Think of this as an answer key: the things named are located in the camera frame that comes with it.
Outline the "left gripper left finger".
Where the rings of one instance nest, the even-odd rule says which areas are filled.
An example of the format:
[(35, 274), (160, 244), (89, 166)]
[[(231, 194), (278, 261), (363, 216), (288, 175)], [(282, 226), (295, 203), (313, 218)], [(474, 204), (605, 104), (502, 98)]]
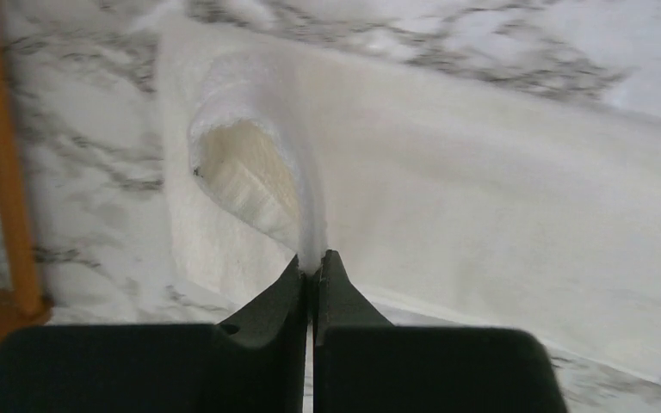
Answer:
[(218, 324), (29, 327), (0, 343), (0, 412), (299, 412), (306, 329), (296, 261)]

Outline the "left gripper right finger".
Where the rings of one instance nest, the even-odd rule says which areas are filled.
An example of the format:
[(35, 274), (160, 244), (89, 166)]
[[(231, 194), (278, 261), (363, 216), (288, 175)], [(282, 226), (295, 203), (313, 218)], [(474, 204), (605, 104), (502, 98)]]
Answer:
[(397, 326), (328, 251), (312, 277), (317, 412), (564, 412), (544, 346), (523, 330)]

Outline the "white cream towel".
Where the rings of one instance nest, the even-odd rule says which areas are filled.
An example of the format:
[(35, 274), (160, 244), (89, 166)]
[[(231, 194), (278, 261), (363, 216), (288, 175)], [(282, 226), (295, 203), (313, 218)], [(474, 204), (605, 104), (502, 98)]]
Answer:
[(661, 382), (661, 123), (187, 11), (136, 23), (159, 36), (181, 276), (241, 305), (336, 250), (374, 302)]

